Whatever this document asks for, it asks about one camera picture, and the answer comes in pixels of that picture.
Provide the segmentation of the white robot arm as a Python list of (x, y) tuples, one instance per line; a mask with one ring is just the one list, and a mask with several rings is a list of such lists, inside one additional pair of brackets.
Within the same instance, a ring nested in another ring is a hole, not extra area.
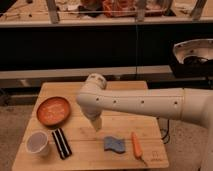
[(213, 171), (213, 90), (170, 88), (107, 90), (106, 79), (90, 74), (76, 101), (96, 130), (102, 127), (103, 110), (181, 120), (205, 127), (208, 140), (200, 171)]

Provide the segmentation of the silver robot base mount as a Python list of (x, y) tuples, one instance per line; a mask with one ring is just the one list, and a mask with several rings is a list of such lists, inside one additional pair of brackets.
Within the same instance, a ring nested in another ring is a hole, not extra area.
[(173, 54), (180, 64), (183, 64), (184, 59), (190, 56), (211, 60), (213, 59), (213, 38), (193, 39), (176, 43), (173, 46)]

